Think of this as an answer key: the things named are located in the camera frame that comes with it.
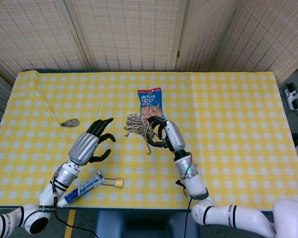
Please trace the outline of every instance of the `padlock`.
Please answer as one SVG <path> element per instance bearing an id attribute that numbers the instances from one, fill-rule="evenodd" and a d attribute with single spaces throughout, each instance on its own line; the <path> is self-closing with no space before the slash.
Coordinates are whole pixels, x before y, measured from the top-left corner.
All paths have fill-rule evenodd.
<path id="1" fill-rule="evenodd" d="M 102 185 L 106 185 L 106 186 L 114 186 L 114 187 L 119 187 L 119 188 L 123 188 L 124 186 L 124 179 L 123 178 L 105 178 L 106 180 L 114 180 L 115 183 L 114 184 L 106 184 L 103 183 Z"/>

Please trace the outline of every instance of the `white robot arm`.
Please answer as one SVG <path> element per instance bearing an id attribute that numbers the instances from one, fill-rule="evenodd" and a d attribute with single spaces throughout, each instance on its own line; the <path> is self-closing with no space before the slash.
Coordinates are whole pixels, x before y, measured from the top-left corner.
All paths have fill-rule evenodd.
<path id="1" fill-rule="evenodd" d="M 51 213 L 56 211 L 57 202 L 79 173 L 79 167 L 88 162 L 100 162 L 110 154 L 108 149 L 102 156 L 93 156 L 97 146 L 106 139 L 115 142 L 115 137 L 101 135 L 113 119 L 97 120 L 74 143 L 69 151 L 70 160 L 63 163 L 54 173 L 49 184 L 39 196 L 39 206 L 27 204 L 10 213 L 0 215 L 0 238 L 9 237 L 14 228 L 24 227 L 30 234 L 41 232 L 47 225 Z"/>
<path id="2" fill-rule="evenodd" d="M 191 153 L 184 150 L 185 142 L 177 127 L 170 120 L 159 117 L 148 119 L 155 128 L 159 124 L 158 136 L 162 139 L 162 130 L 165 130 L 164 142 L 153 142 L 149 137 L 149 144 L 155 147 L 169 148 L 174 153 L 174 162 L 181 174 L 190 197 L 199 200 L 191 214 L 193 220 L 200 225 L 219 224 L 258 233 L 267 238 L 298 238 L 298 202 L 294 200 L 278 200 L 273 205 L 274 223 L 270 223 L 263 213 L 256 209 L 227 205 L 217 207 L 208 193 L 193 162 Z"/>

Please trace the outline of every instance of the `tangled rope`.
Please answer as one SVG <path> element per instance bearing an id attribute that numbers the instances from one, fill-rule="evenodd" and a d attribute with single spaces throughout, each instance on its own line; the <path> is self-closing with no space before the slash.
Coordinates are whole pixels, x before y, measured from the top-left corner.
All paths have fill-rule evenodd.
<path id="1" fill-rule="evenodd" d="M 151 154 L 147 136 L 149 136 L 149 138 L 152 140 L 157 134 L 153 131 L 153 128 L 146 119 L 143 119 L 140 115 L 137 114 L 129 114 L 127 116 L 124 129 L 127 131 L 125 137 L 128 137 L 130 133 L 141 135 L 146 141 L 147 147 L 149 149 L 149 153 L 147 154 Z"/>

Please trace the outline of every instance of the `blue toothpaste tube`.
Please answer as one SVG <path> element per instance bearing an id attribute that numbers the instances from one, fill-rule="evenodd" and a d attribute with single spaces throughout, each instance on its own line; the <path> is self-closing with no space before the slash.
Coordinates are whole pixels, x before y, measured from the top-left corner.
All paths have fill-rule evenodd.
<path id="1" fill-rule="evenodd" d="M 75 188 L 72 192 L 65 195 L 64 198 L 59 201 L 58 206 L 65 207 L 66 205 L 78 199 L 83 194 L 87 193 L 88 191 L 101 185 L 104 182 L 105 179 L 103 175 L 100 173 L 100 171 L 97 171 L 97 173 L 94 174 L 89 180 L 81 184 L 79 187 Z"/>

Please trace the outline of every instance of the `tablecloth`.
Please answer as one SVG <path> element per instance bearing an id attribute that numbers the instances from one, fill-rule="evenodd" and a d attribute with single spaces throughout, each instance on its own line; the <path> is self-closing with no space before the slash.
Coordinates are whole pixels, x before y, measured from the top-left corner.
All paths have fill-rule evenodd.
<path id="1" fill-rule="evenodd" d="M 279 198 L 298 200 L 298 159 L 272 72 L 22 72 L 0 124 L 0 206 L 37 203 L 71 145 L 96 119 L 114 118 L 106 132 L 117 142 L 101 163 L 81 168 L 71 191 L 97 170 L 124 178 L 124 188 L 99 186 L 74 207 L 185 209 L 174 182 L 173 154 L 124 137 L 129 113 L 139 113 L 138 89 L 162 88 L 167 119 L 180 128 L 186 150 L 219 206 L 271 210 Z M 78 118 L 75 128 L 60 123 Z"/>

